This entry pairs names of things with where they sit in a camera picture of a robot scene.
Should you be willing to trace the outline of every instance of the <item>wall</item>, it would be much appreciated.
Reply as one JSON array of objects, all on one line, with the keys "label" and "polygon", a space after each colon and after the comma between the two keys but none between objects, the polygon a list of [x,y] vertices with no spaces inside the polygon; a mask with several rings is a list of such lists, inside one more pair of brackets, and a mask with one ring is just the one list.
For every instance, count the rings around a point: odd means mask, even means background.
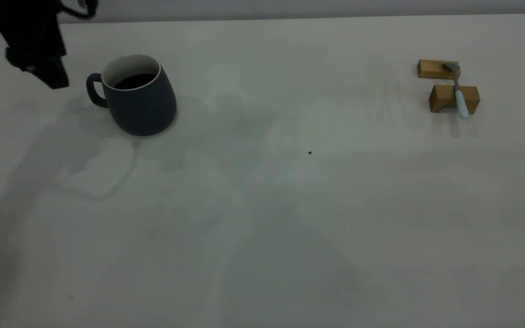
[{"label": "wall", "polygon": [[100,0],[95,21],[525,13],[525,0]]}]

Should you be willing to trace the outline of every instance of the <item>coffee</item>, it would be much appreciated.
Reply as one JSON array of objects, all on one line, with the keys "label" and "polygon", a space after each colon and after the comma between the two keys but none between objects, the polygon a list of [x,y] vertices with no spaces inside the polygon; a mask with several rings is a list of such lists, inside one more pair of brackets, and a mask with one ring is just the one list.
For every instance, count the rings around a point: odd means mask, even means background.
[{"label": "coffee", "polygon": [[135,89],[136,87],[143,87],[147,83],[150,83],[155,79],[154,74],[139,74],[128,77],[115,85],[115,89],[128,90]]}]

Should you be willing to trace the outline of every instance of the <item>dark blue mug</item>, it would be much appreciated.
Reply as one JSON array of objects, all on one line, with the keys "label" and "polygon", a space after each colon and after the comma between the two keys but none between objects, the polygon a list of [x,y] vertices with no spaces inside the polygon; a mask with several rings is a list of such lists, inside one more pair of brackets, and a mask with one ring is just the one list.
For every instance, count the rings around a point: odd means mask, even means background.
[{"label": "dark blue mug", "polygon": [[[104,97],[94,89],[103,84]],[[123,56],[108,63],[102,73],[86,80],[90,100],[108,108],[117,125],[132,135],[153,135],[166,129],[177,111],[175,94],[163,67],[146,55]]]}]

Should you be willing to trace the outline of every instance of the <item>white spoon handle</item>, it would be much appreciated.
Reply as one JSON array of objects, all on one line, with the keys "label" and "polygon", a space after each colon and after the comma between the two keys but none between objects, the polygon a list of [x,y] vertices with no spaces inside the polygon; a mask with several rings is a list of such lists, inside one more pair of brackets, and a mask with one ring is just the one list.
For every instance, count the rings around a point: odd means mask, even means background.
[{"label": "white spoon handle", "polygon": [[455,99],[457,100],[457,112],[459,116],[461,118],[469,118],[469,110],[467,109],[463,92],[460,90],[455,91]]}]

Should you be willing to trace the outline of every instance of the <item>white table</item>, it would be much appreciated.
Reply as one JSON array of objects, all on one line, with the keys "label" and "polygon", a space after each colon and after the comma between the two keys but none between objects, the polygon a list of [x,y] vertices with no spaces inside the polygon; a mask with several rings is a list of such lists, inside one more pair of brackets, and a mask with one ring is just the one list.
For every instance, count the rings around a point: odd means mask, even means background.
[{"label": "white table", "polygon": [[[525,15],[62,32],[59,91],[0,37],[0,328],[525,328]],[[155,138],[84,87],[136,52],[179,100]]]}]

